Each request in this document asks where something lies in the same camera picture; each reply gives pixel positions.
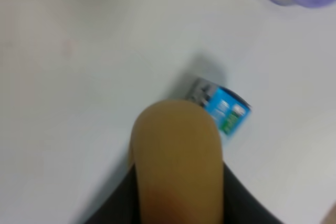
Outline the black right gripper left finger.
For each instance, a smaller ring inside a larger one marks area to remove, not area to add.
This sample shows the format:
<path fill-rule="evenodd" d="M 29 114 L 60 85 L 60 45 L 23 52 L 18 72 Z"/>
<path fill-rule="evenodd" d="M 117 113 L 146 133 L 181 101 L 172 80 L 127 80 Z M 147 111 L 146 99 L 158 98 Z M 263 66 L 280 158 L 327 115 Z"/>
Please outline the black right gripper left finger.
<path fill-rule="evenodd" d="M 134 164 L 112 195 L 85 223 L 142 223 L 138 179 Z"/>

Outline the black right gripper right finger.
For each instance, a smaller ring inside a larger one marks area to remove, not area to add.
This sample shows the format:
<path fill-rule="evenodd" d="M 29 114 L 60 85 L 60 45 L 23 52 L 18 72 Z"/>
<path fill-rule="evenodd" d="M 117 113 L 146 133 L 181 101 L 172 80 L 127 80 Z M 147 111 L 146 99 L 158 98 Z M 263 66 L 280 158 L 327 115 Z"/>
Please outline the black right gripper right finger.
<path fill-rule="evenodd" d="M 224 164 L 224 223 L 282 222 L 266 209 Z"/>

